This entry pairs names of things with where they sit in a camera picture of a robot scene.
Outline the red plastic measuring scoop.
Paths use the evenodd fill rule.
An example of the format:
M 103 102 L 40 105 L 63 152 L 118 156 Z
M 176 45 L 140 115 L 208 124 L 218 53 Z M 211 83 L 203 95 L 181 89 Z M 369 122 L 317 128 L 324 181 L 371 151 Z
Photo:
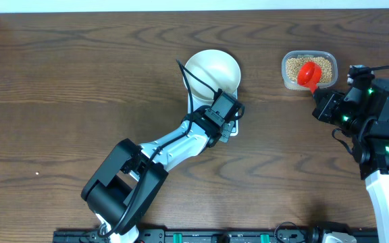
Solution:
M 308 88 L 312 94 L 318 89 L 317 84 L 321 80 L 322 70 L 318 64 L 309 61 L 305 63 L 297 76 L 297 84 Z

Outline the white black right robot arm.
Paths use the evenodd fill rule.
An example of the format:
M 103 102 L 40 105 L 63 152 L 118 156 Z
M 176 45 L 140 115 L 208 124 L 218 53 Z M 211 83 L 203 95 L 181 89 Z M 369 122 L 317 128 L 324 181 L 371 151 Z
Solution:
M 378 240 L 389 242 L 389 79 L 357 76 L 347 92 L 316 88 L 313 116 L 352 140 L 345 148 L 359 164 L 373 205 Z

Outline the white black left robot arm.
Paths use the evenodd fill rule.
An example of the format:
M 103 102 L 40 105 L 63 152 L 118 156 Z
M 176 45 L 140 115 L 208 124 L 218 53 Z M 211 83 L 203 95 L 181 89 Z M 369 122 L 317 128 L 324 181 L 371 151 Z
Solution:
M 82 199 L 99 218 L 97 236 L 111 242 L 134 242 L 137 223 L 151 206 L 171 169 L 200 155 L 218 141 L 245 112 L 242 105 L 199 107 L 164 137 L 143 144 L 116 144 L 86 183 Z

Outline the white digital kitchen scale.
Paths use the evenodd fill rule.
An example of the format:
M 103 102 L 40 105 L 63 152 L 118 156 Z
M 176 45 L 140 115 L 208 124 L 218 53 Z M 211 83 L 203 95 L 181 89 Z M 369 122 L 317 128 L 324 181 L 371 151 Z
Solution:
M 238 91 L 235 90 L 232 95 L 237 99 L 238 98 Z M 196 97 L 193 97 L 192 98 L 192 101 L 193 101 L 193 109 L 194 110 L 197 110 L 199 107 L 201 106 L 204 106 L 204 105 L 208 105 L 210 106 L 211 103 L 210 102 L 204 102 L 204 101 L 201 101 L 200 99 L 196 98 Z M 191 111 L 191 104 L 190 104 L 190 98 L 188 98 L 188 112 Z M 238 129 L 239 129 L 239 125 L 238 125 L 238 121 L 235 121 L 235 124 L 232 128 L 232 131 L 230 133 L 230 136 L 237 136 L 238 135 Z

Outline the white round bowl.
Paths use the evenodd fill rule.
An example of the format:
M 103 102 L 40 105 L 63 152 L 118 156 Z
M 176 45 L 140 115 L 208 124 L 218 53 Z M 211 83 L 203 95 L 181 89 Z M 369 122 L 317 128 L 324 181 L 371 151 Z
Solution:
M 237 90 L 241 81 L 240 66 L 230 54 L 207 49 L 194 54 L 184 66 L 198 79 L 212 87 L 214 91 L 222 89 L 238 97 Z M 193 95 L 193 100 L 202 105 L 213 103 L 214 93 L 190 74 L 186 75 Z

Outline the clear plastic soybean container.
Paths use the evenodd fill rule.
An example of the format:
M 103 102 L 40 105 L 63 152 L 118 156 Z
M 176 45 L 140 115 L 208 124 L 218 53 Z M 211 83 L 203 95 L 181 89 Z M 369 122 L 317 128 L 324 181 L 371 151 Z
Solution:
M 307 62 L 312 61 L 320 66 L 322 75 L 317 86 L 329 88 L 338 79 L 338 66 L 335 57 L 325 51 L 291 51 L 282 60 L 282 77 L 284 85 L 290 90 L 309 90 L 297 83 L 300 69 Z

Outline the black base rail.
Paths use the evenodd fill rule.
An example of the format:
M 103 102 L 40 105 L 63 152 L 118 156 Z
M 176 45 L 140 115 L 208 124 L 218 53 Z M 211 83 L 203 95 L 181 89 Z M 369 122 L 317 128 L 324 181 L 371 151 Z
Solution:
M 276 229 L 257 231 L 224 230 L 166 230 L 140 229 L 137 234 L 123 237 L 121 242 L 378 242 L 375 230 L 353 230 L 342 223 L 321 222 L 315 227 L 299 228 L 292 223 L 282 223 Z

